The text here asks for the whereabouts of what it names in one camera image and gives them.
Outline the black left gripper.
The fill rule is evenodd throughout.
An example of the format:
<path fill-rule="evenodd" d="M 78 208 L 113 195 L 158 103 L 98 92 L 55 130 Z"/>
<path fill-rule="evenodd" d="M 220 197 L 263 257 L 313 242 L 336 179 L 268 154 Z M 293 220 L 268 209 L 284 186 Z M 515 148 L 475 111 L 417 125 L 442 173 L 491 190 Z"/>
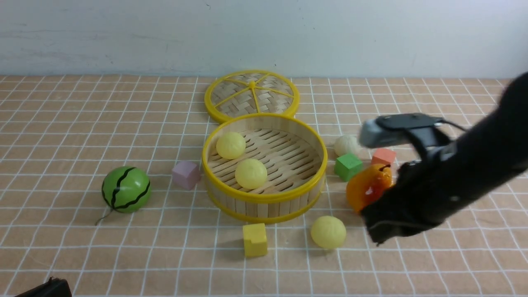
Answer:
<path fill-rule="evenodd" d="M 49 278 L 47 282 L 16 295 L 16 297 L 72 297 L 72 292 L 67 280 Z"/>

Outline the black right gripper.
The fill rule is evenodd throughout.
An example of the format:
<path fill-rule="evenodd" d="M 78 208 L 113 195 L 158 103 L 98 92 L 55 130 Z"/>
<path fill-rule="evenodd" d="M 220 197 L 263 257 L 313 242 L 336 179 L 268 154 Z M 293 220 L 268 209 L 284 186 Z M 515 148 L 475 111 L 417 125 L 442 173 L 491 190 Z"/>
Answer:
<path fill-rule="evenodd" d="M 453 142 L 404 163 L 396 184 L 361 211 L 373 243 L 429 231 L 488 194 L 490 159 L 487 146 Z"/>

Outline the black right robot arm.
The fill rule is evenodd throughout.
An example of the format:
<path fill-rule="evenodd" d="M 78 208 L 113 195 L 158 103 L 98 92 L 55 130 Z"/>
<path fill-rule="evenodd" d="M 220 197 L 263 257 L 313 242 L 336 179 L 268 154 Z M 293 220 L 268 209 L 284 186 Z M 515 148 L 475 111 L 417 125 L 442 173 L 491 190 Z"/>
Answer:
<path fill-rule="evenodd" d="M 527 170 L 528 75 L 505 88 L 498 106 L 460 137 L 439 130 L 444 118 L 398 113 L 365 121 L 361 146 L 411 144 L 418 160 L 401 165 L 393 186 L 361 210 L 368 235 L 377 244 L 417 235 Z"/>

